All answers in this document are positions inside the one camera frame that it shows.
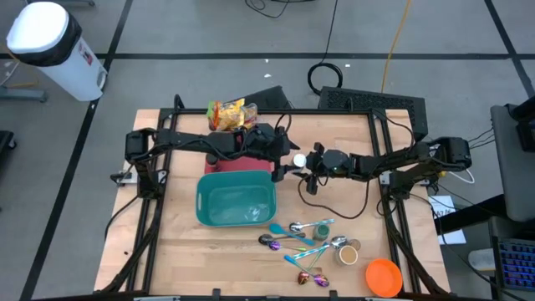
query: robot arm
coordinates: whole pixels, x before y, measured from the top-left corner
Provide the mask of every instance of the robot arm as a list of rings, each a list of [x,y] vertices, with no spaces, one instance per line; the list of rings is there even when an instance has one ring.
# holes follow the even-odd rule
[[[152,139],[154,145],[149,148]],[[221,160],[236,160],[248,156],[275,163],[273,181],[281,181],[287,166],[280,165],[282,156],[299,150],[288,138],[284,127],[274,129],[269,124],[257,124],[250,130],[212,132],[195,135],[174,130],[135,130],[126,135],[125,159],[132,164],[139,177],[138,193],[154,197],[159,191],[160,178],[155,171],[155,158],[167,151],[197,151],[212,154]]]
[[[397,168],[413,165],[407,171]],[[470,148],[462,138],[442,137],[382,156],[345,154],[340,150],[325,150],[320,143],[307,156],[308,174],[301,174],[307,182],[307,192],[315,195],[322,176],[343,177],[356,181],[380,178],[390,192],[408,198],[412,186],[423,180],[437,181],[441,171],[464,171],[471,166]]]

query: label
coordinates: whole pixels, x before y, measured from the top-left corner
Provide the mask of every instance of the label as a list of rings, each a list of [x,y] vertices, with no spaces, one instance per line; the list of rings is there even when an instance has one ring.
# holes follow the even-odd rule
[[[78,52],[80,53],[82,58],[85,59],[89,66],[93,63],[93,56],[89,51],[87,51],[87,48],[82,43],[80,43],[78,46]]]

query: spoon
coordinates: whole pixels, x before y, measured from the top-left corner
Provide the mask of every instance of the spoon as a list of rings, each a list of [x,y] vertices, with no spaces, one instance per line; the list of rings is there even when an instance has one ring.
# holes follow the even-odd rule
[[[282,248],[295,250],[295,251],[301,251],[301,252],[307,251],[307,248],[305,248],[305,247],[283,247],[283,246],[281,246],[281,243],[277,242],[277,241],[270,242],[269,243],[269,248],[272,249],[273,251],[278,251],[278,250],[280,250]]]
[[[329,281],[327,277],[325,277],[322,274],[313,274],[312,272],[308,271],[306,268],[303,268],[295,259],[293,259],[291,256],[284,255],[284,259],[286,259],[287,262],[293,264],[294,266],[300,268],[302,271],[308,273],[309,275],[313,275],[314,282],[319,285],[322,288],[327,288],[329,285]]]
[[[290,231],[291,232],[301,232],[304,227],[317,226],[317,225],[327,225],[327,224],[330,224],[330,223],[333,223],[333,222],[334,222],[333,218],[328,219],[328,220],[319,221],[319,222],[311,222],[311,223],[304,224],[304,225],[302,223],[300,223],[300,222],[292,222],[290,224]]]
[[[293,255],[293,259],[298,260],[298,259],[301,259],[303,257],[307,257],[310,254],[314,254],[314,253],[320,252],[320,251],[322,251],[322,250],[324,250],[324,249],[326,249],[328,247],[331,247],[331,246],[334,247],[334,249],[338,250],[341,247],[345,246],[347,243],[348,243],[348,238],[343,236],[343,235],[337,236],[337,237],[333,237],[333,239],[331,239],[331,243],[330,244],[328,242],[325,242],[322,247],[317,247],[315,249],[308,250],[307,252],[303,252],[303,253],[299,253],[299,254]]]
[[[319,257],[325,253],[325,249],[318,252],[318,255],[316,255],[316,258],[310,263],[310,265],[308,266],[308,270],[311,270],[314,266],[314,264],[318,261]],[[299,272],[298,274],[298,283],[303,285],[305,284],[306,282],[308,282],[308,279],[310,278],[310,274],[307,273],[307,272],[304,272],[304,271],[301,271]]]
[[[295,233],[295,235],[299,236],[299,237],[306,237],[307,234],[305,233]],[[273,237],[271,236],[271,234],[262,234],[259,238],[258,238],[258,242],[260,242],[262,245],[268,245],[270,242],[273,242],[275,240],[279,240],[279,239],[284,239],[284,238],[293,238],[293,237],[290,237],[290,236],[285,236],[285,237]]]
[[[304,242],[306,244],[308,244],[309,246],[313,246],[315,244],[315,242],[312,240],[312,239],[308,239],[308,238],[304,238],[304,237],[299,237],[293,233],[290,233],[290,232],[286,232],[282,227],[281,225],[279,224],[271,224],[269,225],[269,231],[275,233],[275,234],[284,234],[284,235],[288,235],[290,237],[293,237],[295,239],[298,239],[300,240],[301,242]]]
[[[308,250],[308,251],[305,251],[303,253],[299,253],[299,254],[293,255],[293,259],[298,260],[298,259],[307,257],[308,255],[312,255],[312,254],[317,253],[317,252],[322,252],[328,247],[330,247],[330,244],[328,242],[324,242],[323,246],[321,246],[321,247],[316,247],[315,249]]]

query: table leg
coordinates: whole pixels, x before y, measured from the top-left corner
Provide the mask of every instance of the table leg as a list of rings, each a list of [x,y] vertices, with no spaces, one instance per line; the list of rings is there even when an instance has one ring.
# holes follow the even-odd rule
[[[490,217],[507,218],[503,194],[492,197],[477,206],[470,206],[435,219],[437,234],[453,232],[470,225],[486,222]]]

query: red object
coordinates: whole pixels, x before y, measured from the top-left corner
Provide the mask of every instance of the red object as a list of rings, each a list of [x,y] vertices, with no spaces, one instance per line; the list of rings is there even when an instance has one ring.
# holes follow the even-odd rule
[[[374,294],[392,298],[403,286],[403,277],[398,267],[388,259],[378,258],[366,268],[366,283]]]
[[[273,170],[273,164],[269,161],[258,160],[249,157],[241,157],[233,161],[218,160],[215,165],[209,165],[205,161],[204,173],[221,171],[268,171]]]

